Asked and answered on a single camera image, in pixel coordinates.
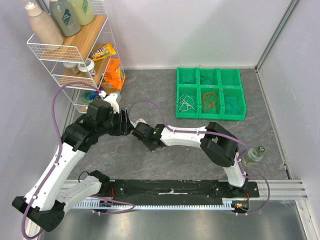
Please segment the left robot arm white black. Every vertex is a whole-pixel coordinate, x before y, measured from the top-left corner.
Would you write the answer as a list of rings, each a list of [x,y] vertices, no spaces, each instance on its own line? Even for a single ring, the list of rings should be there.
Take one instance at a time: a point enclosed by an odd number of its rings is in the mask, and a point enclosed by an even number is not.
[[[12,206],[23,214],[23,219],[51,232],[74,205],[93,195],[104,197],[111,189],[110,178],[94,170],[62,193],[60,189],[75,165],[99,137],[127,136],[133,129],[126,109],[117,110],[105,100],[91,102],[87,112],[66,127],[53,159],[35,186],[25,196],[15,197]]]

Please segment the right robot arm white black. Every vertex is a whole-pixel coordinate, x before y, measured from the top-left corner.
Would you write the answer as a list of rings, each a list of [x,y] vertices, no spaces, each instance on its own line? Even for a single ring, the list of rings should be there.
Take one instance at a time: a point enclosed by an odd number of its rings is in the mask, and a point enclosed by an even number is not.
[[[247,174],[240,166],[240,141],[216,122],[208,126],[185,128],[158,124],[151,127],[140,121],[132,132],[151,152],[157,148],[186,146],[201,149],[217,166],[223,168],[230,193],[235,197],[247,191]]]

